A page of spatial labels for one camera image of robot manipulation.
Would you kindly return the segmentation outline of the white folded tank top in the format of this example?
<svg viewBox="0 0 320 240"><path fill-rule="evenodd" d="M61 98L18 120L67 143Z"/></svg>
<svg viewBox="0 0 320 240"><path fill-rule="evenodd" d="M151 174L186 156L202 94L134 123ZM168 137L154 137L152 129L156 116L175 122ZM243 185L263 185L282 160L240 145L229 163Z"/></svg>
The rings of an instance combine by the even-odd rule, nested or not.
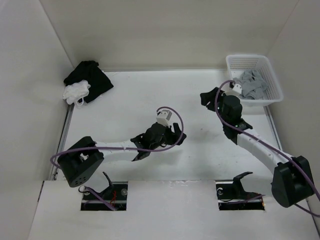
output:
<svg viewBox="0 0 320 240"><path fill-rule="evenodd" d="M64 88L62 98L68 105L82 106L85 102L84 98L89 95L90 87L87 80L73 83Z"/></svg>

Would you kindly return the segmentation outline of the black folded tank top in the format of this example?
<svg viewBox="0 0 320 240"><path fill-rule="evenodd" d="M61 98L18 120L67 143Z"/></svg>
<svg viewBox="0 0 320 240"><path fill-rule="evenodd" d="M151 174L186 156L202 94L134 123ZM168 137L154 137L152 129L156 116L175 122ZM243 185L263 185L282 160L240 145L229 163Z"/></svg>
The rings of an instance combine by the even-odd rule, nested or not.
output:
<svg viewBox="0 0 320 240"><path fill-rule="evenodd" d="M76 84L80 86L81 82L86 85L87 92L75 100L78 103L89 104L114 87L111 80L99 68L99 63L94 60L81 61L63 80L65 87L72 89Z"/></svg>

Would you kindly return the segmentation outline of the grey tank top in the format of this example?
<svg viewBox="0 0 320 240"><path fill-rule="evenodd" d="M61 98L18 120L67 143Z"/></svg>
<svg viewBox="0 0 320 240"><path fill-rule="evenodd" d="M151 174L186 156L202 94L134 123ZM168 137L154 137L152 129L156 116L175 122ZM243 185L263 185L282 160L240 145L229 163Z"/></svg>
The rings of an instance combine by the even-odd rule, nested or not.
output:
<svg viewBox="0 0 320 240"><path fill-rule="evenodd" d="M245 70L239 77L233 78L236 84L241 85L240 97L244 100L262 100L265 98L267 82L256 70Z"/></svg>

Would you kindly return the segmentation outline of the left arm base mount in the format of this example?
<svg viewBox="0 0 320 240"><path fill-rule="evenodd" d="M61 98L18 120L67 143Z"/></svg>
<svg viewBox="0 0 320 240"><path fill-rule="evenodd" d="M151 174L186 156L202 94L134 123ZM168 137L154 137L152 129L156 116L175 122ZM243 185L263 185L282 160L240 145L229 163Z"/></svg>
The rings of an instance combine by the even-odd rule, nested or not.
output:
<svg viewBox="0 0 320 240"><path fill-rule="evenodd" d="M107 188L102 192L88 190L80 186L78 192L82 194L81 211L126 211L129 183L125 181L111 181L106 172L103 172L108 181Z"/></svg>

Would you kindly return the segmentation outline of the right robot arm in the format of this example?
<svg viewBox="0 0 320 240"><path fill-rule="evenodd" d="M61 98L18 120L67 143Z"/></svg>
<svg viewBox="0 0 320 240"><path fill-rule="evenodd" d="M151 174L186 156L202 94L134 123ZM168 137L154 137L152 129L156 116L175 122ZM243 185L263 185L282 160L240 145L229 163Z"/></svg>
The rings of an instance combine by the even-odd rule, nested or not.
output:
<svg viewBox="0 0 320 240"><path fill-rule="evenodd" d="M317 193L310 164L303 156L293 157L263 140L242 118L243 106L238 97L215 87L200 94L201 105L216 112L225 136L247 150L273 174L271 194L284 208Z"/></svg>

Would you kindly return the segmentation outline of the left aluminium table rail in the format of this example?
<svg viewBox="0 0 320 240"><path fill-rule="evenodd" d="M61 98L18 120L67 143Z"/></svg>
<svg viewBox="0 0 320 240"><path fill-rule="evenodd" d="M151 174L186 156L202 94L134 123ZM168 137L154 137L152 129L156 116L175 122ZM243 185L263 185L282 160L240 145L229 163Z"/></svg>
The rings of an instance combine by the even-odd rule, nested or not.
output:
<svg viewBox="0 0 320 240"><path fill-rule="evenodd" d="M64 123L63 123L63 127L62 127L62 132L61 132L60 139L59 139L58 146L57 146L57 150L56 150L57 153L64 150L64 146L65 146L68 131L69 131L70 122L72 119L73 110L74 110L74 105L69 105L67 107L67 111L66 111L66 115L65 115L65 119L64 119ZM58 168L53 165L50 170L49 180L55 181L57 179L58 171L59 171Z"/></svg>

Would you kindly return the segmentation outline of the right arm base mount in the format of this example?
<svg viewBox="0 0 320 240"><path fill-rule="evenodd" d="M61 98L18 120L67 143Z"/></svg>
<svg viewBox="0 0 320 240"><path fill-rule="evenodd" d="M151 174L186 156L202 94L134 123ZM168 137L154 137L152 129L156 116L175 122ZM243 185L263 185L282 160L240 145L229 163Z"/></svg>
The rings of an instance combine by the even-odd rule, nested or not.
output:
<svg viewBox="0 0 320 240"><path fill-rule="evenodd" d="M263 194L245 191L241 179L252 174L250 171L236 175L233 179L215 182L218 209L220 211L265 210Z"/></svg>

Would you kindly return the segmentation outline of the white plastic basket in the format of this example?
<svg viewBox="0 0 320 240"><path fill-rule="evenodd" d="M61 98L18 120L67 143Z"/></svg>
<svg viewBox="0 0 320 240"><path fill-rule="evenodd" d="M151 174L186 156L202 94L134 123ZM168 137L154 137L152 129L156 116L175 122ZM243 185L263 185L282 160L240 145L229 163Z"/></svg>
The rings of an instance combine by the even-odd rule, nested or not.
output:
<svg viewBox="0 0 320 240"><path fill-rule="evenodd" d="M269 59L259 54L231 54L226 58L229 78L241 86L240 100L250 107L268 106L284 99Z"/></svg>

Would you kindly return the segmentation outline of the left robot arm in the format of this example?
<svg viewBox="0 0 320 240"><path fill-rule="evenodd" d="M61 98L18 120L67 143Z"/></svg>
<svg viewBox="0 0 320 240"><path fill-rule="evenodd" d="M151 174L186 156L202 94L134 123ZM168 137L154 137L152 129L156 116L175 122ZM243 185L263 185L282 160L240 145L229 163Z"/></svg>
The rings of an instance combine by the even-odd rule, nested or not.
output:
<svg viewBox="0 0 320 240"><path fill-rule="evenodd" d="M123 142L104 143L85 136L61 154L57 163L71 188L90 187L105 200L112 195L112 186L103 182L107 173L99 173L103 162L137 162L152 152L163 152L167 146L179 146L186 138L178 123L164 126L156 122L146 132Z"/></svg>

